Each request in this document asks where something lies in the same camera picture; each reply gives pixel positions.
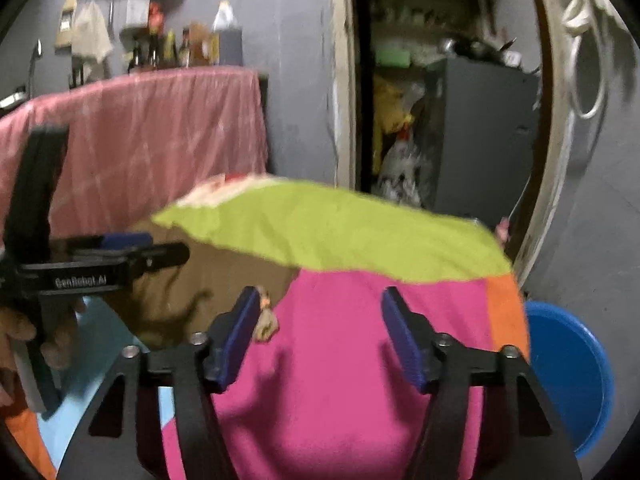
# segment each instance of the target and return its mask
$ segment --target plastic bag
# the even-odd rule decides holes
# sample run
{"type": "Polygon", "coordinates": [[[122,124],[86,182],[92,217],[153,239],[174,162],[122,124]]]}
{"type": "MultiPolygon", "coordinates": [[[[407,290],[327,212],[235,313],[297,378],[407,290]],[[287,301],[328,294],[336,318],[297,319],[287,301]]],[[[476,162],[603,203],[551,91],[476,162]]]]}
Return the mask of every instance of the plastic bag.
{"type": "Polygon", "coordinates": [[[382,161],[375,194],[390,202],[421,208],[418,181],[423,166],[420,149],[407,135],[398,135],[398,140],[382,161]]]}
{"type": "Polygon", "coordinates": [[[226,30],[228,28],[239,28],[238,20],[234,16],[234,10],[231,8],[229,0],[222,0],[216,19],[213,21],[213,31],[226,30]]]}

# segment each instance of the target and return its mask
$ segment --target white towel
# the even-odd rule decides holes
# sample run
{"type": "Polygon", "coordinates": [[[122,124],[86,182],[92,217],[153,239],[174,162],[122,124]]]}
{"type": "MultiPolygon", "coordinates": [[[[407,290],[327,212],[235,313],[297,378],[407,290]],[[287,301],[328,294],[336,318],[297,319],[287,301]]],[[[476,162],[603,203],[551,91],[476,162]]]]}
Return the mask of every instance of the white towel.
{"type": "Polygon", "coordinates": [[[107,24],[98,4],[91,0],[76,15],[71,53],[84,59],[84,77],[102,78],[102,62],[113,51],[107,24]]]}

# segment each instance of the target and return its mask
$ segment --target green cloth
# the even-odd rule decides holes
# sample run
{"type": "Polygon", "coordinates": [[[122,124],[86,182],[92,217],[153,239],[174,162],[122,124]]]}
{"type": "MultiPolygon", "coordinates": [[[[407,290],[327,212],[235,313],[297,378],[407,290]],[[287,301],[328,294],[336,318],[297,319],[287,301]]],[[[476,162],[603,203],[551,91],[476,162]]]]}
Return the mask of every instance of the green cloth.
{"type": "Polygon", "coordinates": [[[395,46],[378,47],[376,49],[376,65],[409,68],[411,66],[411,53],[405,48],[395,46]]]}
{"type": "Polygon", "coordinates": [[[153,220],[220,248],[309,270],[369,270],[409,283],[511,270],[494,235],[473,222],[310,182],[251,189],[216,206],[172,205],[153,220]]]}

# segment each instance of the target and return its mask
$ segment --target brown cloth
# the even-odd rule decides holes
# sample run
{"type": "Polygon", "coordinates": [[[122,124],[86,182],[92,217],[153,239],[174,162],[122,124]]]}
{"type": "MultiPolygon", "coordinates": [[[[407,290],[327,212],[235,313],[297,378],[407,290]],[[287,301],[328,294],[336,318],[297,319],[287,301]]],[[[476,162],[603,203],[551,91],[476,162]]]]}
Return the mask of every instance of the brown cloth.
{"type": "Polygon", "coordinates": [[[115,292],[104,300],[150,349],[175,346],[194,332],[205,332],[216,316],[229,312],[246,286],[263,286],[277,306],[300,269],[257,256],[198,242],[185,231],[151,220],[132,231],[149,232],[154,243],[185,242],[189,261],[177,269],[146,274],[133,292],[115,292]]]}

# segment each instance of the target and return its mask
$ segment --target blue bowl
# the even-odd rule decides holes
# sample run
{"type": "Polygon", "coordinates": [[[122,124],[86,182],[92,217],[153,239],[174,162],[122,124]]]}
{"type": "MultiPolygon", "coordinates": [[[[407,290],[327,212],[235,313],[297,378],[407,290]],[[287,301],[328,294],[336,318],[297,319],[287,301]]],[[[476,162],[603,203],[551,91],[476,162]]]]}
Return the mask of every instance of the blue bowl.
{"type": "Polygon", "coordinates": [[[611,414],[613,373],[604,348],[575,316],[527,301],[531,367],[558,410],[578,458],[599,440],[611,414]]]}

